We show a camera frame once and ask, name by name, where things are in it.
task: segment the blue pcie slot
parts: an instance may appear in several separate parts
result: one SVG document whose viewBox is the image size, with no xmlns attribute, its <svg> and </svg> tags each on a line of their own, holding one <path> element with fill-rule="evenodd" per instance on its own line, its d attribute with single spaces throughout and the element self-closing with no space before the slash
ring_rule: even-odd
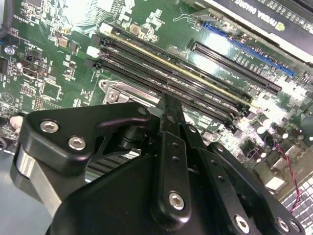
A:
<svg viewBox="0 0 313 235">
<path fill-rule="evenodd" d="M 232 40 L 232 39 L 228 38 L 226 33 L 219 31 L 217 28 L 211 26 L 209 23 L 204 23 L 203 27 L 206 28 L 207 30 L 210 30 L 211 32 L 213 32 L 215 34 L 218 34 L 218 35 L 226 38 L 233 45 L 236 45 L 237 47 L 240 47 L 240 48 L 244 49 L 248 53 L 250 53 L 253 56 L 259 58 L 260 60 L 268 63 L 269 65 L 279 69 L 280 71 L 283 71 L 284 73 L 288 74 L 289 76 L 294 77 L 295 74 L 294 74 L 293 71 L 291 71 L 291 70 L 289 70 L 289 69 L 287 69 L 287 68 L 285 68 L 285 67 L 283 67 L 281 65 L 278 65 L 278 64 L 276 64 L 274 62 L 272 62 L 270 59 L 266 58 L 265 56 L 261 55 L 260 53 L 258 53 L 256 51 L 252 50 L 251 48 L 247 47 L 245 44 L 240 43 L 240 42 L 238 42 L 236 40 Z"/>
</svg>

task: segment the red wire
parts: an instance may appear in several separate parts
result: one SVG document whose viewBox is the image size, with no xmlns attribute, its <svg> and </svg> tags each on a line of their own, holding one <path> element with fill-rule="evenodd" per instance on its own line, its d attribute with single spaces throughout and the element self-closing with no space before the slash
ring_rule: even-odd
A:
<svg viewBox="0 0 313 235">
<path fill-rule="evenodd" d="M 290 163 L 290 158 L 289 158 L 289 156 L 285 154 L 285 152 L 283 151 L 283 149 L 281 148 L 281 146 L 280 146 L 279 144 L 277 145 L 277 148 L 278 148 L 279 152 L 281 152 L 281 153 L 284 155 L 284 157 L 286 158 L 287 165 L 288 165 L 288 167 L 289 167 L 290 174 L 291 174 L 291 176 L 292 176 L 292 180 L 293 180 L 293 183 L 294 183 L 294 185 L 295 185 L 295 190 L 296 190 L 296 192 L 297 192 L 297 199 L 296 199 L 295 203 L 293 204 L 292 209 L 290 210 L 290 212 L 293 213 L 294 210 L 297 208 L 298 203 L 301 201 L 301 198 L 300 198 L 300 197 L 301 197 L 301 192 L 300 192 L 300 190 L 299 190 L 299 188 L 298 188 L 298 183 L 297 183 L 297 180 L 296 180 L 296 178 L 295 178 L 294 170 L 293 170 L 292 167 L 291 167 L 291 163 Z"/>
</svg>

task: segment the motherboard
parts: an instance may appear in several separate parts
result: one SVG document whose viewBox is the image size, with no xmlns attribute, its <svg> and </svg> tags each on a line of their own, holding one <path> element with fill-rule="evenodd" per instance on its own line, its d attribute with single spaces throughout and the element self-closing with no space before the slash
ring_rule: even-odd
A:
<svg viewBox="0 0 313 235">
<path fill-rule="evenodd" d="M 313 137 L 303 127 L 312 121 L 312 64 L 214 7 L 15 2 L 0 54 L 3 149 L 16 145 L 28 113 L 134 101 L 151 108 L 167 93 L 182 101 L 186 122 L 206 144 L 223 144 L 273 193 L 291 182 L 279 150 L 293 164 L 312 156 Z M 123 163 L 114 161 L 112 168 Z"/>
</svg>

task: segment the black mounting arm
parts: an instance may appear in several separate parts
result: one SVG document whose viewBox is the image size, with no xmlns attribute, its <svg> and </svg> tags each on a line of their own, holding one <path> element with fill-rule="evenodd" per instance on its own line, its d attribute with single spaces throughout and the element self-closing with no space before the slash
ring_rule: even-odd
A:
<svg viewBox="0 0 313 235">
<path fill-rule="evenodd" d="M 85 183 L 89 162 L 141 156 Z M 47 235 L 304 235 L 300 223 L 222 145 L 206 147 L 164 95 L 29 114 L 11 168 L 53 216 Z"/>
</svg>

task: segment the silver screw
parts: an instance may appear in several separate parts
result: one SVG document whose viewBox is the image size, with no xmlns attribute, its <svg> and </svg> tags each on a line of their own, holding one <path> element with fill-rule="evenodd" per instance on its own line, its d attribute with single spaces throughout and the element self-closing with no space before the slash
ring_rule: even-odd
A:
<svg viewBox="0 0 313 235">
<path fill-rule="evenodd" d="M 197 132 L 197 130 L 193 126 L 189 126 L 189 130 L 191 130 L 191 132 L 193 132 L 193 133 Z"/>
<path fill-rule="evenodd" d="M 171 115 L 168 115 L 167 116 L 167 119 L 169 119 L 172 123 L 175 123 L 176 121 L 175 121 L 175 118 L 173 118 L 173 116 L 171 116 Z"/>
<path fill-rule="evenodd" d="M 243 231 L 245 234 L 250 233 L 249 225 L 245 221 L 245 219 L 243 219 L 240 215 L 236 215 L 235 221 L 236 221 L 236 224 L 240 228 L 241 231 Z"/>
<path fill-rule="evenodd" d="M 59 126 L 53 121 L 43 121 L 40 123 L 40 129 L 47 133 L 55 133 L 59 130 Z"/>
<path fill-rule="evenodd" d="M 15 54 L 15 49 L 12 46 L 6 46 L 4 48 L 4 52 L 8 55 L 14 55 Z"/>
<path fill-rule="evenodd" d="M 224 152 L 224 149 L 221 145 L 218 144 L 216 147 L 220 152 Z"/>
<path fill-rule="evenodd" d="M 86 142 L 80 137 L 72 137 L 68 140 L 68 145 L 77 151 L 86 148 Z"/>
<path fill-rule="evenodd" d="M 174 207 L 176 210 L 182 210 L 185 206 L 183 198 L 175 192 L 170 193 L 169 195 L 170 204 L 172 207 Z"/>
<path fill-rule="evenodd" d="M 145 108 L 139 107 L 138 112 L 140 112 L 143 115 L 147 115 L 148 111 Z"/>
<path fill-rule="evenodd" d="M 301 231 L 300 228 L 299 228 L 299 226 L 298 226 L 292 219 L 290 219 L 289 222 L 290 222 L 291 226 L 292 226 L 298 233 Z"/>
<path fill-rule="evenodd" d="M 285 231 L 285 232 L 289 232 L 289 227 L 288 225 L 281 219 L 281 218 L 277 218 L 278 224 L 279 226 Z"/>
<path fill-rule="evenodd" d="M 116 95 L 114 92 L 110 92 L 110 93 L 109 93 L 109 99 L 110 99 L 111 101 L 116 101 L 117 95 Z"/>
<path fill-rule="evenodd" d="M 107 83 L 106 83 L 106 82 L 101 82 L 101 83 L 100 83 L 100 86 L 103 87 L 103 88 L 105 88 L 105 87 L 107 87 Z"/>
</svg>

